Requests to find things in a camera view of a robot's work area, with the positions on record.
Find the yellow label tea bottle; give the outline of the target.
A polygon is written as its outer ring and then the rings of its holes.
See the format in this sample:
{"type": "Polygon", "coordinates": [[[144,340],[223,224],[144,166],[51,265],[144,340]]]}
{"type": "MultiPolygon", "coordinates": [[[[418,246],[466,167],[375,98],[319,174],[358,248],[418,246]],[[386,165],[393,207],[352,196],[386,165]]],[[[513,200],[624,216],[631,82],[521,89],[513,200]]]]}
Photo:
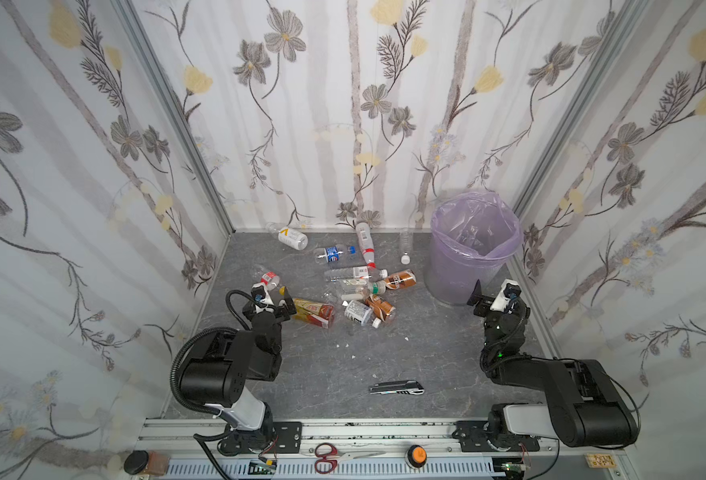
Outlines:
{"type": "MultiPolygon", "coordinates": [[[[274,294],[274,299],[278,302],[285,292],[289,293],[288,289],[285,286],[281,286],[278,292],[274,294]]],[[[299,320],[322,329],[329,329],[332,326],[335,318],[333,305],[303,298],[292,298],[294,299],[297,314],[289,317],[289,319],[299,320]]]]}

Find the white label clear bottle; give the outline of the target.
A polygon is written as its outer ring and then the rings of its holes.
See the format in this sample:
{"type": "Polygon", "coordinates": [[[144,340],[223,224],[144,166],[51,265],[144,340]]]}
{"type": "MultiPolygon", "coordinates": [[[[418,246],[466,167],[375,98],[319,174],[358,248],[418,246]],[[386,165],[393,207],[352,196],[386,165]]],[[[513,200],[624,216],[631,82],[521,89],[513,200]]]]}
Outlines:
{"type": "Polygon", "coordinates": [[[305,250],[308,245],[308,237],[290,226],[270,222],[266,224],[266,229],[280,243],[297,251],[305,250]]]}

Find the white red label bottle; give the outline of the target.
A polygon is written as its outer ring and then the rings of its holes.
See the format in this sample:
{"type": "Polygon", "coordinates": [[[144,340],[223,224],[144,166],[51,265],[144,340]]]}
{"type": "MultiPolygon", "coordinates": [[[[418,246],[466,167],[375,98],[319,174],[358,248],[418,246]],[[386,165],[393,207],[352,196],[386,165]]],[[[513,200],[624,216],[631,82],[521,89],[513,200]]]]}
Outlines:
{"type": "Polygon", "coordinates": [[[356,234],[364,261],[368,267],[375,268],[375,249],[371,235],[371,229],[368,223],[360,221],[356,224],[356,234]]]}

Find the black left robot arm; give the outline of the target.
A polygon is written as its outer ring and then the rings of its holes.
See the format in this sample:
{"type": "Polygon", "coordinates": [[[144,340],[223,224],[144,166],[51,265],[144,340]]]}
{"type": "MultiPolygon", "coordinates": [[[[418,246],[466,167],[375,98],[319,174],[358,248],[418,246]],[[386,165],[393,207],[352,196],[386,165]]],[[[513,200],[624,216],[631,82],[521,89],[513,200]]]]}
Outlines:
{"type": "Polygon", "coordinates": [[[179,350],[170,370],[174,399],[184,408],[225,422],[219,434],[193,436],[210,461],[220,455],[298,454],[302,424],[277,422],[270,406],[247,388],[248,381],[272,382],[282,364],[282,324],[297,313],[294,299],[284,290],[274,302],[268,294],[231,290],[231,299],[247,300],[236,316],[240,330],[212,327],[192,336],[179,350]]]}

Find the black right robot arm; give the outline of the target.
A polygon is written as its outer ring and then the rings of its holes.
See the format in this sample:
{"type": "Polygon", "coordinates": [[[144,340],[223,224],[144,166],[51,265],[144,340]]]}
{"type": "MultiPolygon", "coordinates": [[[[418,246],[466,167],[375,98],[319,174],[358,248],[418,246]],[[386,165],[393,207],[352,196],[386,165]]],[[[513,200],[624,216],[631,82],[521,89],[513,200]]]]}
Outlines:
{"type": "Polygon", "coordinates": [[[636,442],[640,417],[621,387],[593,359],[544,358],[521,351],[531,313],[520,285],[506,280],[495,296],[476,281],[467,304],[483,319],[479,367],[502,386],[539,391],[543,405],[495,404],[481,430],[490,447],[507,449],[526,439],[548,438],[571,447],[622,449],[636,442]]]}

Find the red cap small bottle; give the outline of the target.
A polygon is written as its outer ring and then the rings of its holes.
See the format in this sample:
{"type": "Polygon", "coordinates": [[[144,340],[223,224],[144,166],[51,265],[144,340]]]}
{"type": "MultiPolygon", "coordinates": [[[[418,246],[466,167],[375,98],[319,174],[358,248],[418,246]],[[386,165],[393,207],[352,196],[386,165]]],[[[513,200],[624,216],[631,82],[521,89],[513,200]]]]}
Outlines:
{"type": "Polygon", "coordinates": [[[277,289],[281,284],[281,278],[272,269],[263,265],[257,264],[254,267],[254,273],[257,276],[258,282],[270,292],[277,289]]]}

